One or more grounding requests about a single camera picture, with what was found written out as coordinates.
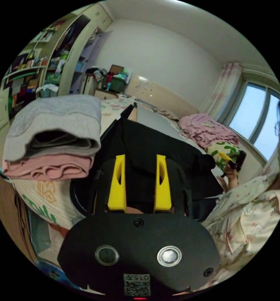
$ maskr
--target person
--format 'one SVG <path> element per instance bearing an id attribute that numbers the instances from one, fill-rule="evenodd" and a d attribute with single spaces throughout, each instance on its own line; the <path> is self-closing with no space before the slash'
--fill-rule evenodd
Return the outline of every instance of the person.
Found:
<path id="1" fill-rule="evenodd" d="M 199 290 L 229 279 L 264 246 L 280 220 L 280 121 L 277 147 L 279 173 L 238 185 L 236 170 L 227 167 L 227 192 L 202 225 L 212 235 L 221 262 Z"/>

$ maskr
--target curtain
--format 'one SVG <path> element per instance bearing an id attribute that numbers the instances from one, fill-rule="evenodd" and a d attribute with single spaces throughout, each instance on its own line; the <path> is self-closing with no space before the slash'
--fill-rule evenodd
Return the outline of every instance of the curtain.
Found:
<path id="1" fill-rule="evenodd" d="M 237 88 L 241 73 L 242 67 L 239 63 L 225 64 L 213 94 L 205 102 L 201 113 L 206 113 L 213 119 L 218 120 Z"/>
<path id="2" fill-rule="evenodd" d="M 259 176 L 264 176 L 264 175 L 277 173 L 277 172 L 279 172 L 279 163 L 278 163 L 278 151 L 276 148 L 269 161 L 265 164 L 265 166 L 260 171 Z"/>

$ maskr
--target green patterned pillow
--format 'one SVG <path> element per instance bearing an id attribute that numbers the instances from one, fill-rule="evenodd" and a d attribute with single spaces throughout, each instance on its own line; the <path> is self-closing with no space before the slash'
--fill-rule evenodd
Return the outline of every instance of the green patterned pillow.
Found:
<path id="1" fill-rule="evenodd" d="M 239 149 L 239 147 L 237 147 L 236 145 L 234 145 L 230 142 L 215 142 L 215 143 L 212 143 L 210 146 L 208 146 L 205 149 L 205 152 L 214 158 L 217 166 L 221 170 L 224 170 L 227 163 L 219 155 L 219 152 L 223 152 L 228 157 L 230 157 L 233 161 L 236 161 L 236 159 L 240 153 L 240 149 Z"/>

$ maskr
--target hand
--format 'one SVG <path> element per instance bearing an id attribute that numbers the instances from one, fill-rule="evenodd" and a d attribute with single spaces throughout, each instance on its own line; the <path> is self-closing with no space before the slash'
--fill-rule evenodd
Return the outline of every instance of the hand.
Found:
<path id="1" fill-rule="evenodd" d="M 236 169 L 231 168 L 229 164 L 224 168 L 224 173 L 226 173 L 226 177 L 229 180 L 235 180 L 237 179 L 237 172 Z"/>

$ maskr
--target screw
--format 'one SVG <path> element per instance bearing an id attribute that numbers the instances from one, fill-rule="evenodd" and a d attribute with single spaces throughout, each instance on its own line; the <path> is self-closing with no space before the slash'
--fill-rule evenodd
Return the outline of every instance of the screw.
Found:
<path id="1" fill-rule="evenodd" d="M 209 267 L 208 269 L 206 269 L 203 273 L 204 277 L 209 277 L 213 274 L 214 269 Z"/>
<path id="2" fill-rule="evenodd" d="M 143 225 L 144 225 L 144 220 L 142 220 L 142 219 L 135 219 L 134 220 L 134 225 L 136 226 L 136 227 L 142 227 Z"/>

